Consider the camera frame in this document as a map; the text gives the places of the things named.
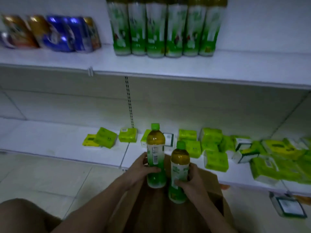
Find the cardboard box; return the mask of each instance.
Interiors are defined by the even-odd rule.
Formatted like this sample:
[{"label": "cardboard box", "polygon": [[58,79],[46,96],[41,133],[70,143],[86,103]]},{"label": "cardboard box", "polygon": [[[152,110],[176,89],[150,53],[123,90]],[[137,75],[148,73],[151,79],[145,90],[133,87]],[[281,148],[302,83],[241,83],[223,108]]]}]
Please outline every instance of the cardboard box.
[{"label": "cardboard box", "polygon": [[[170,156],[164,160],[165,171],[170,178]],[[217,176],[200,169],[208,195],[226,221],[234,227],[229,206],[222,196]],[[207,224],[187,200],[174,204],[168,197],[168,184],[160,189],[148,187],[146,179],[137,183],[123,197],[115,209],[105,232],[108,233],[159,233],[159,232],[210,232]]]}]

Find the green tea bottle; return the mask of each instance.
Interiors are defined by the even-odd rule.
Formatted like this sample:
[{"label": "green tea bottle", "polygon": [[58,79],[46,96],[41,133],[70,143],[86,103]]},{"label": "green tea bottle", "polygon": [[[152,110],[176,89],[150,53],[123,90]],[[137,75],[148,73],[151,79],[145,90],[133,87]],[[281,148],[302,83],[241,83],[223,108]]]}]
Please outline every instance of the green tea bottle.
[{"label": "green tea bottle", "polygon": [[116,55],[131,54],[127,0],[107,0]]},{"label": "green tea bottle", "polygon": [[161,168],[161,172],[148,174],[147,183],[151,188],[161,188],[166,184],[164,170],[165,137],[160,132],[160,125],[158,123],[152,123],[151,129],[152,131],[147,136],[148,164],[150,167],[157,166]]},{"label": "green tea bottle", "polygon": [[187,16],[187,0],[168,1],[166,56],[180,57],[183,53],[183,37]]},{"label": "green tea bottle", "polygon": [[147,10],[147,55],[153,58],[165,54],[165,20],[167,5],[165,0],[146,0]]},{"label": "green tea bottle", "polygon": [[186,150],[184,141],[177,141],[177,148],[173,150],[171,156],[171,184],[169,186],[169,199],[176,204],[182,204],[187,200],[182,188],[176,186],[176,179],[187,181],[190,157]]},{"label": "green tea bottle", "polygon": [[212,56],[228,0],[208,0],[200,55]]},{"label": "green tea bottle", "polygon": [[145,55],[147,41],[146,1],[129,0],[128,16],[130,19],[132,53],[134,55]]},{"label": "green tea bottle", "polygon": [[184,55],[196,56],[200,49],[207,0],[189,0],[188,3]]}]

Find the tiled floor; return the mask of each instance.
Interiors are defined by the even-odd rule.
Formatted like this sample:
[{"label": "tiled floor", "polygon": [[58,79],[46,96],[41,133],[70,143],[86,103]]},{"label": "tiled floor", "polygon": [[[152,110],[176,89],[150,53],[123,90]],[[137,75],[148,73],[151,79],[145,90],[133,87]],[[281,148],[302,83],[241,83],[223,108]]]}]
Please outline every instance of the tiled floor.
[{"label": "tiled floor", "polygon": [[[122,170],[23,154],[0,153],[0,203],[28,199],[64,218],[104,190]],[[311,232],[311,220],[278,216],[268,192],[231,187],[223,191],[241,232]],[[311,207],[303,205],[311,219]]]}]

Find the hand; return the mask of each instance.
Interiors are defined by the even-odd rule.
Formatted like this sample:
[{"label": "hand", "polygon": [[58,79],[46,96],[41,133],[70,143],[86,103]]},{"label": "hand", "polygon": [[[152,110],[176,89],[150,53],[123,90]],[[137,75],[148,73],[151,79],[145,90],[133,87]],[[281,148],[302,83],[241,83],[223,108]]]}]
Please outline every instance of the hand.
[{"label": "hand", "polygon": [[121,176],[125,181],[127,189],[131,188],[139,180],[142,180],[149,173],[161,172],[159,167],[148,167],[145,164],[147,160],[147,152],[144,152],[139,156],[130,168]]},{"label": "hand", "polygon": [[196,164],[189,164],[189,175],[190,181],[175,180],[175,185],[183,188],[188,199],[195,204],[201,201],[210,200],[208,193],[205,190],[203,180],[200,177],[199,169]]}]

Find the bottle cap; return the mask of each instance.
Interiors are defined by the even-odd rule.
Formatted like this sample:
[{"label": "bottle cap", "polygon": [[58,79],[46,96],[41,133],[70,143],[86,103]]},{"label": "bottle cap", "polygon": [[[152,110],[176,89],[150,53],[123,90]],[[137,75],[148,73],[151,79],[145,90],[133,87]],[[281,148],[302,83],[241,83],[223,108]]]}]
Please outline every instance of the bottle cap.
[{"label": "bottle cap", "polygon": [[160,130],[160,124],[159,123],[151,123],[151,129],[152,130]]},{"label": "bottle cap", "polygon": [[184,141],[177,141],[177,149],[185,150],[186,149],[186,143]]}]

